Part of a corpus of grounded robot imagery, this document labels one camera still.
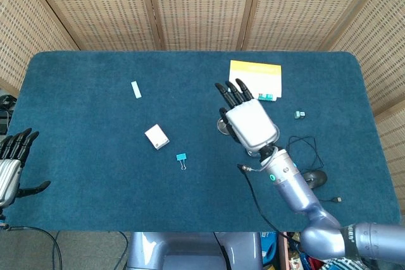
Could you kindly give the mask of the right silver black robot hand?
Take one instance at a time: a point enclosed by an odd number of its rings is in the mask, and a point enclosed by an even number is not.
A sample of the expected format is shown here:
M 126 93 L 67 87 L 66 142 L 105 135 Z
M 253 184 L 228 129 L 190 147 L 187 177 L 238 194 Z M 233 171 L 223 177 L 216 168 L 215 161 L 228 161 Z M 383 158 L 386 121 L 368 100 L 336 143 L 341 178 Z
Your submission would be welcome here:
M 280 136 L 277 126 L 239 78 L 236 83 L 226 81 L 215 87 L 228 107 L 219 109 L 220 116 L 232 138 L 252 152 L 272 148 Z

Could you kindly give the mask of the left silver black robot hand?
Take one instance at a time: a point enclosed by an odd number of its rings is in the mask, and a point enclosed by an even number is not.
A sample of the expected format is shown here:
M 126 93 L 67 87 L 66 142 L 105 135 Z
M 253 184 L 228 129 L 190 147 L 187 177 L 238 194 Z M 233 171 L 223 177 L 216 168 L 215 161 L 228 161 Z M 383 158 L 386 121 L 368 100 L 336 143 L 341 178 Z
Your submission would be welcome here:
M 32 132 L 31 128 L 27 128 L 1 140 L 1 212 L 15 199 L 41 193 L 51 184 L 47 180 L 36 187 L 20 187 L 21 175 L 31 146 L 38 136 L 39 132 Z

